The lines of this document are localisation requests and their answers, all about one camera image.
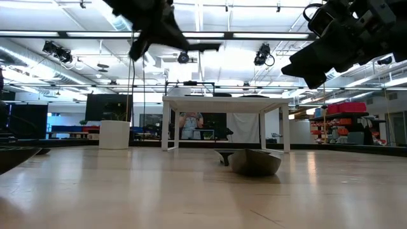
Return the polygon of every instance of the red bin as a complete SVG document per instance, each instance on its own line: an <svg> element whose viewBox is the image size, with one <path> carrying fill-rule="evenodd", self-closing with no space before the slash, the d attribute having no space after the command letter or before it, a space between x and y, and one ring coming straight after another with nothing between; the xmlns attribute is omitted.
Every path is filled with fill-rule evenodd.
<svg viewBox="0 0 407 229"><path fill-rule="evenodd" d="M366 112L366 104L364 102L344 102L339 104L340 113L363 113Z"/></svg>

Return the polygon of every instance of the gray object on floor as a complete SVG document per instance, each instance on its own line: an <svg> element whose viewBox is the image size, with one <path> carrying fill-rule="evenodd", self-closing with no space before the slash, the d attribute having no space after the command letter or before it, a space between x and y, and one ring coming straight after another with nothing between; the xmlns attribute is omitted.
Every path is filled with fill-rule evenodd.
<svg viewBox="0 0 407 229"><path fill-rule="evenodd" d="M220 156L220 161L221 163L224 164L224 166L229 166L229 156L237 152L239 149L215 149L216 152L218 152Z"/></svg>
<svg viewBox="0 0 407 229"><path fill-rule="evenodd" d="M245 176L271 176L280 168L281 159L269 152L240 149L230 156L233 172Z"/></svg>

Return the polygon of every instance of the person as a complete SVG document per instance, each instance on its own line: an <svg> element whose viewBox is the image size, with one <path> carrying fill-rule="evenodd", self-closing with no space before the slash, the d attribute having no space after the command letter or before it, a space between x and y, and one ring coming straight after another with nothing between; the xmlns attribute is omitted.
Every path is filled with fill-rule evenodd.
<svg viewBox="0 0 407 229"><path fill-rule="evenodd" d="M181 139L201 139L201 133L194 131L204 127L204 118L201 113L181 113L179 116L179 128L182 128Z"/></svg>

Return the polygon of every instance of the white planter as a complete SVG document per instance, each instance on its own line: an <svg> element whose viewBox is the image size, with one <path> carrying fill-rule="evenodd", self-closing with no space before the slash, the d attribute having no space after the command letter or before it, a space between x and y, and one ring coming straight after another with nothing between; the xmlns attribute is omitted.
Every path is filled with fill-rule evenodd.
<svg viewBox="0 0 407 229"><path fill-rule="evenodd" d="M128 149L130 122L101 121L99 149Z"/></svg>

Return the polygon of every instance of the wooden floor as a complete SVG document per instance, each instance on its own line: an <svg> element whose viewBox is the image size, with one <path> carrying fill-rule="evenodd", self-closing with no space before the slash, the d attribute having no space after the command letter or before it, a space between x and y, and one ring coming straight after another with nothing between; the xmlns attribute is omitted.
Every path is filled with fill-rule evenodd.
<svg viewBox="0 0 407 229"><path fill-rule="evenodd" d="M238 176L211 149L53 149L0 176L0 228L407 228L407 158L295 151Z"/></svg>

